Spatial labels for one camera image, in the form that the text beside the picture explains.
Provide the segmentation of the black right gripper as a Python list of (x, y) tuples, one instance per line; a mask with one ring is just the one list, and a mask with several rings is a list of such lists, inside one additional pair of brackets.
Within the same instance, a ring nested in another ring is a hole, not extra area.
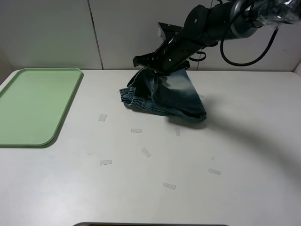
[(203, 45), (186, 37), (182, 30), (171, 40), (164, 41), (155, 52), (135, 56), (133, 65), (143, 66), (164, 75), (171, 74), (180, 69), (189, 68), (186, 60), (202, 47)]

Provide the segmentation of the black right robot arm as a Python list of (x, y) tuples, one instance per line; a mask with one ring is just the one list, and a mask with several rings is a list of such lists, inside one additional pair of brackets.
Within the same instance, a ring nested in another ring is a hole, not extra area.
[[(250, 66), (260, 61), (271, 48), (281, 24), (301, 20), (299, 0), (230, 0), (213, 8), (197, 5), (186, 17), (182, 27), (159, 23), (162, 44), (154, 51), (133, 58), (133, 65), (143, 66), (160, 75), (170, 75), (188, 69), (190, 62), (205, 60), (203, 49), (220, 46), (223, 60), (237, 67)], [(224, 54), (226, 40), (244, 39), (259, 28), (272, 25), (275, 30), (264, 51), (255, 60), (235, 63)]]

